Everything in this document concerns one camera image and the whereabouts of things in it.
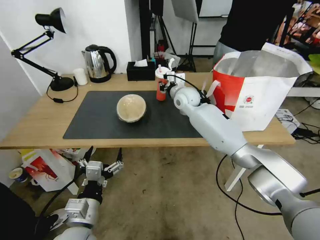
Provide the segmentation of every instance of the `bowl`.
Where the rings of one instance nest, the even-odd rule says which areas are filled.
[[[128,94],[120,98],[117,115],[120,120],[133,123],[139,121],[147,109],[145,100],[137,94]]]

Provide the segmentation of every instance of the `logo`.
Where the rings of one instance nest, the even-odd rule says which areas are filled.
[[[244,104],[252,104],[252,103],[253,103],[253,99],[254,99],[254,96],[246,96],[246,97],[244,98],[243,103],[244,103]]]

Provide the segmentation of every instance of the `electric kettle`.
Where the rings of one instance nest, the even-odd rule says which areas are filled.
[[[102,83],[111,78],[112,73],[117,67],[117,61],[114,53],[110,48],[90,45],[85,51],[81,51],[84,57],[86,67],[89,73],[91,82]],[[110,68],[106,53],[110,54],[113,67]]]

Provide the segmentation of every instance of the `kettle handle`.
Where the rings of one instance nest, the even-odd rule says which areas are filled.
[[[109,53],[110,54],[110,56],[112,58],[112,61],[113,61],[113,67],[110,70],[109,70],[109,68],[110,68],[109,66],[107,66],[107,68],[108,68],[110,73],[113,73],[114,70],[116,70],[116,68],[117,68],[117,60],[116,60],[116,56],[114,55],[113,51],[111,51],[110,48],[104,47],[104,46],[99,46],[99,50],[101,52],[103,52],[103,53]],[[108,62],[108,60],[106,60],[107,57],[104,54],[102,54],[102,57],[104,58],[104,61],[107,63]]]

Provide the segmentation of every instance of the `black desk lamp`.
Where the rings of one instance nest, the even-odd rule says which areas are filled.
[[[43,28],[46,30],[42,35],[39,37],[33,39],[32,41],[28,42],[27,44],[23,45],[22,47],[15,49],[11,52],[11,55],[15,58],[20,59],[21,61],[39,69],[40,71],[50,75],[53,77],[52,82],[50,83],[50,87],[53,91],[63,91],[71,88],[74,85],[74,81],[71,78],[68,77],[61,77],[58,75],[57,72],[47,69],[45,67],[42,67],[29,59],[26,59],[24,56],[28,54],[29,52],[32,52],[36,48],[40,47],[41,45],[45,44],[46,42],[49,42],[53,39],[54,31],[50,29],[50,26],[54,27],[60,32],[66,33],[63,28],[63,22],[62,20],[65,18],[64,12],[62,8],[57,8],[53,10],[50,15],[49,14],[37,14],[35,16],[36,22],[43,26]],[[30,46],[33,42],[37,41],[38,39],[47,36],[49,39],[43,41],[42,43],[39,43],[36,46]]]

